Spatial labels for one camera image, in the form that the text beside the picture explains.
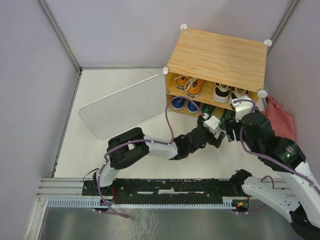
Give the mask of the wooden shoe cabinet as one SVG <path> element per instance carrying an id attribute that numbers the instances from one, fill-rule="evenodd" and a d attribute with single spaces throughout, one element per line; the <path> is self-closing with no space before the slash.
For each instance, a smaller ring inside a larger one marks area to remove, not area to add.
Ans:
<path id="1" fill-rule="evenodd" d="M 263 42 L 233 37 L 203 30 L 191 29 L 183 23 L 181 34 L 162 73 L 165 76 L 166 101 L 169 109 L 189 114 L 188 101 L 181 110 L 171 106 L 173 97 L 188 96 L 186 90 L 178 89 L 174 78 L 185 75 L 205 80 L 198 97 L 192 100 L 216 106 L 214 114 L 220 117 L 225 109 L 231 110 L 228 102 L 213 100 L 216 83 L 249 91 L 254 102 L 267 97 L 264 89 L 268 48 L 272 40 Z"/>

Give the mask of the black sneaker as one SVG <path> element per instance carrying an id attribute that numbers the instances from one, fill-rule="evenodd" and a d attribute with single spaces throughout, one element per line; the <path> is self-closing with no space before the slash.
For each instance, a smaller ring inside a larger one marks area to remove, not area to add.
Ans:
<path id="1" fill-rule="evenodd" d="M 230 97 L 231 87 L 229 85 L 216 83 L 214 86 L 212 99 L 218 103 L 227 103 Z"/>
<path id="2" fill-rule="evenodd" d="M 249 91 L 248 90 L 234 87 L 232 89 L 232 91 L 230 92 L 228 103 L 231 104 L 232 100 L 234 100 L 234 99 L 247 98 L 248 96 L 249 96 Z"/>

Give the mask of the blue sneaker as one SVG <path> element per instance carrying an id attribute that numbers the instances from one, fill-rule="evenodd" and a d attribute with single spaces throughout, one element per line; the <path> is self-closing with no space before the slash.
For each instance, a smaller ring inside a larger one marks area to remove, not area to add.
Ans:
<path id="1" fill-rule="evenodd" d="M 172 98 L 171 107 L 176 111 L 180 111 L 184 108 L 185 100 L 183 97 L 175 96 Z"/>
<path id="2" fill-rule="evenodd" d="M 187 104 L 187 111 L 191 114 L 196 114 L 199 112 L 201 103 L 199 101 L 189 101 Z"/>

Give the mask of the white cabinet door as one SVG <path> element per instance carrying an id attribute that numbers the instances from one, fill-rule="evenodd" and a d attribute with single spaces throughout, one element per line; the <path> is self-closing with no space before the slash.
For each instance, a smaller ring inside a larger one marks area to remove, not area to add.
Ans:
<path id="1" fill-rule="evenodd" d="M 156 74 L 81 107 L 78 115 L 98 139 L 108 139 L 161 114 L 165 76 Z"/>

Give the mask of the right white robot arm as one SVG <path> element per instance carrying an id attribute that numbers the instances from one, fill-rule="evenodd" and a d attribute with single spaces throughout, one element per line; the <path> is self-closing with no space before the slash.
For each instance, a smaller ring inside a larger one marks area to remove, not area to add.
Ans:
<path id="1" fill-rule="evenodd" d="M 245 115 L 241 120 L 223 121 L 228 140 L 237 140 L 244 151 L 256 156 L 288 184 L 296 199 L 259 182 L 244 169 L 229 179 L 231 193 L 243 193 L 281 214 L 292 229 L 304 240 L 320 238 L 320 185 L 314 178 L 306 156 L 291 139 L 277 136 L 271 122 L 259 112 Z"/>

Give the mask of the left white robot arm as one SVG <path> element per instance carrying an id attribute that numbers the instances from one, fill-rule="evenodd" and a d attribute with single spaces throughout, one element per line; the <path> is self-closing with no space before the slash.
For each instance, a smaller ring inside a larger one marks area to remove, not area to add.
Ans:
<path id="1" fill-rule="evenodd" d="M 171 140 L 157 139 L 144 134 L 135 127 L 108 141 L 105 163 L 94 174 L 93 189 L 99 195 L 106 195 L 118 172 L 135 164 L 145 156 L 156 156 L 168 160 L 182 160 L 206 145 L 217 149 L 226 136 L 220 128 L 220 119 L 207 113 L 199 115 L 196 128 Z"/>

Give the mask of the green sneaker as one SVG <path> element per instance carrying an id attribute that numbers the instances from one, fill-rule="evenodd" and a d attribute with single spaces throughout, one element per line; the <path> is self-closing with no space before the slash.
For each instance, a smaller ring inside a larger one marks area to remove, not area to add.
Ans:
<path id="1" fill-rule="evenodd" d="M 226 134 L 226 130 L 232 130 L 234 128 L 234 118 L 236 116 L 236 112 L 233 110 L 225 109 L 222 113 L 219 129 L 222 133 Z"/>
<path id="2" fill-rule="evenodd" d="M 201 108 L 202 115 L 212 116 L 216 106 L 204 103 Z"/>

